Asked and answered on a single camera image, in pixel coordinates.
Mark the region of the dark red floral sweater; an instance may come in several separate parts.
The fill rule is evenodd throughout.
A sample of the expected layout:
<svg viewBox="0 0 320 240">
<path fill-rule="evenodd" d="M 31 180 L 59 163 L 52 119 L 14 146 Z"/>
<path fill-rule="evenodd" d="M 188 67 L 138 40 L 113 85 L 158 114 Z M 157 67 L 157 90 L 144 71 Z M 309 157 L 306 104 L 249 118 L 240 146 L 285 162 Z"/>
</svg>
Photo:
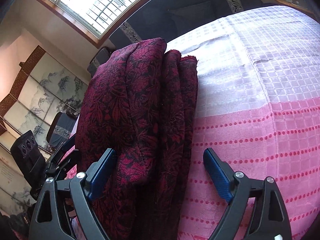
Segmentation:
<svg viewBox="0 0 320 240">
<path fill-rule="evenodd" d="M 191 163 L 197 59 L 162 38 L 115 51 L 92 78 L 75 147 L 85 171 L 118 160 L 93 210 L 111 239 L 176 239 Z"/>
</svg>

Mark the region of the pile of mixed clothes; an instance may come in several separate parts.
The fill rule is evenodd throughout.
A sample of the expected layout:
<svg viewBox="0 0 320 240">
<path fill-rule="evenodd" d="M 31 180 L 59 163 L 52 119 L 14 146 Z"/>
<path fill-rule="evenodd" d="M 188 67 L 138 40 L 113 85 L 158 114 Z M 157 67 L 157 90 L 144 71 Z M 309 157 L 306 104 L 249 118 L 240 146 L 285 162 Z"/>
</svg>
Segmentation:
<svg viewBox="0 0 320 240">
<path fill-rule="evenodd" d="M 25 212 L 9 216 L 1 211 L 0 240 L 28 239 L 34 207 L 35 204 L 28 207 Z"/>
</svg>

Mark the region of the landscape painted folding screen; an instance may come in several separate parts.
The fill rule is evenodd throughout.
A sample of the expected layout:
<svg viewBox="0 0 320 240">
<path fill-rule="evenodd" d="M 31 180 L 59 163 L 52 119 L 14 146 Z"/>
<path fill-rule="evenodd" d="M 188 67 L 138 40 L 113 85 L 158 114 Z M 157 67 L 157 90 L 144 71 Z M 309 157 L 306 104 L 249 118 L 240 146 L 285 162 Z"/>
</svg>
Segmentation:
<svg viewBox="0 0 320 240">
<path fill-rule="evenodd" d="M 30 185 L 16 165 L 10 148 L 32 131 L 45 159 L 54 151 L 47 135 L 58 113 L 80 114 L 87 84 L 37 46 L 25 62 L 9 94 L 1 101 L 1 212 L 25 211 L 35 202 Z"/>
</svg>

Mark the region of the pink checked bed sheet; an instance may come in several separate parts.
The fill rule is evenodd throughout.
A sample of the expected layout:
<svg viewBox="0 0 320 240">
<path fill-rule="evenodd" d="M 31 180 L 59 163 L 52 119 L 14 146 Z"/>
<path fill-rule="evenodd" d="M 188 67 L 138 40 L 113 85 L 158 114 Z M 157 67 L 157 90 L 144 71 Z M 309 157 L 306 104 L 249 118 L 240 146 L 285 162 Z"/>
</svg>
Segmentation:
<svg viewBox="0 0 320 240">
<path fill-rule="evenodd" d="M 227 202 L 203 163 L 272 177 L 292 239 L 319 239 L 319 23 L 280 5 L 230 15 L 166 43 L 197 59 L 191 163 L 176 239 L 208 239 Z"/>
</svg>

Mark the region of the dark blue throw pillow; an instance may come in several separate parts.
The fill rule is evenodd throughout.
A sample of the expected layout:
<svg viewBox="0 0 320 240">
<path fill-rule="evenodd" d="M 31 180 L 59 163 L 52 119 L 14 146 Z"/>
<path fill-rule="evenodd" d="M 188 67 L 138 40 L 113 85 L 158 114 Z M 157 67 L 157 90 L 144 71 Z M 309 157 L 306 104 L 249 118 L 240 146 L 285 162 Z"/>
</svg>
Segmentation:
<svg viewBox="0 0 320 240">
<path fill-rule="evenodd" d="M 178 29 L 191 28 L 215 18 L 211 1 L 168 10 Z"/>
</svg>

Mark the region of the round wooden side table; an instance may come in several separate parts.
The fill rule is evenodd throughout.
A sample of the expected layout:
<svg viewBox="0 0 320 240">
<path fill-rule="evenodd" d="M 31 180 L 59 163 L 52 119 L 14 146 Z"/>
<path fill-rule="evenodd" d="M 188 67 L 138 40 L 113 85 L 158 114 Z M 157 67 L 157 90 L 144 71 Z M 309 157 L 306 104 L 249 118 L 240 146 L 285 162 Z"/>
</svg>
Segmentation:
<svg viewBox="0 0 320 240">
<path fill-rule="evenodd" d="M 279 5 L 285 5 L 285 6 L 291 7 L 293 9 L 296 9 L 308 15 L 314 15 L 314 13 L 311 10 L 301 6 L 299 2 L 296 0 L 293 0 L 293 3 L 287 3 L 285 0 L 274 0 L 274 1 L 277 2 Z"/>
</svg>

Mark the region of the dark blue sofa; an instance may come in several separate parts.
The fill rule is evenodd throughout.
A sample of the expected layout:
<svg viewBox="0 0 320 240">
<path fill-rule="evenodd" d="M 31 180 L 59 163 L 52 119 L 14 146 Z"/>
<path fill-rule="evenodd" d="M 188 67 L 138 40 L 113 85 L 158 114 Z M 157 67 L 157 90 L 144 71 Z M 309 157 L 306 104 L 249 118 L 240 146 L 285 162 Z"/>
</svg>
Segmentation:
<svg viewBox="0 0 320 240">
<path fill-rule="evenodd" d="M 151 0 L 111 36 L 116 48 L 161 37 L 166 42 L 231 14 L 262 7 L 261 0 Z"/>
</svg>

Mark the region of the barred window with wooden frame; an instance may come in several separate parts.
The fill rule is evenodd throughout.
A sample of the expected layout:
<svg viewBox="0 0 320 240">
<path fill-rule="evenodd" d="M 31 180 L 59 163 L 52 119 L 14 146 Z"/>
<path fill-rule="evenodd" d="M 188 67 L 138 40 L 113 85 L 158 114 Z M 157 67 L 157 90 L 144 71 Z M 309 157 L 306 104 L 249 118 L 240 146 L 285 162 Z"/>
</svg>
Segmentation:
<svg viewBox="0 0 320 240">
<path fill-rule="evenodd" d="M 150 0 L 37 0 L 99 48 Z"/>
</svg>

